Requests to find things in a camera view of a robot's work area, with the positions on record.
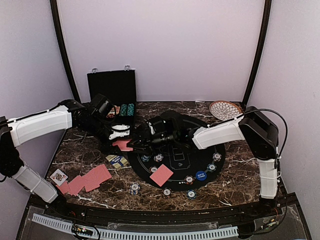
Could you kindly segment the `brown poker chip stack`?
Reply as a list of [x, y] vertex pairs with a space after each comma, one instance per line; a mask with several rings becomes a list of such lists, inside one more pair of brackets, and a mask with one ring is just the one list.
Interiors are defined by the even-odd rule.
[[163, 191], [162, 191], [162, 196], [164, 198], [170, 198], [172, 195], [172, 191], [170, 188], [165, 188]]

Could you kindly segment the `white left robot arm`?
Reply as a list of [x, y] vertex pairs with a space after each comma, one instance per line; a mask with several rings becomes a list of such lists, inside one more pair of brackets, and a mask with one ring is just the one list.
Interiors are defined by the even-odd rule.
[[60, 198], [58, 189], [33, 170], [22, 158], [20, 146], [43, 139], [55, 132], [79, 128], [108, 147], [113, 140], [129, 135], [130, 126], [107, 120], [114, 108], [105, 97], [87, 103], [63, 100], [56, 106], [27, 116], [0, 118], [0, 174], [12, 178], [44, 202], [60, 218], [67, 218], [70, 206]]

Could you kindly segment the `blue tan chip stack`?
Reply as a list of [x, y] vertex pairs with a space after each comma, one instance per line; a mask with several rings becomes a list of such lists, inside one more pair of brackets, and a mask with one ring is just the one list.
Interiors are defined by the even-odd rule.
[[221, 159], [222, 159], [222, 155], [218, 152], [215, 152], [213, 155], [212, 155], [212, 159], [214, 162], [219, 162]]
[[164, 159], [164, 156], [161, 153], [158, 153], [153, 157], [153, 160], [157, 163], [162, 162], [163, 159]]

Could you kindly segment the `blue round blind button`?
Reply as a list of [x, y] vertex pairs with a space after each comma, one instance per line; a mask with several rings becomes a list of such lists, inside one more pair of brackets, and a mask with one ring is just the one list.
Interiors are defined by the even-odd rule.
[[207, 179], [207, 173], [205, 171], [200, 170], [195, 174], [195, 177], [199, 181], [204, 181]]

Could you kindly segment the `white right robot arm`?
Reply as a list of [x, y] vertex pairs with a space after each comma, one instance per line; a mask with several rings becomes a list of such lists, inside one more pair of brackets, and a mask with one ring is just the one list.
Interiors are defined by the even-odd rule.
[[133, 171], [151, 186], [165, 193], [186, 191], [191, 198], [195, 189], [220, 178], [233, 159], [253, 157], [263, 198], [255, 213], [266, 217], [277, 194], [278, 132], [255, 107], [216, 124], [168, 110], [137, 128], [127, 156]]

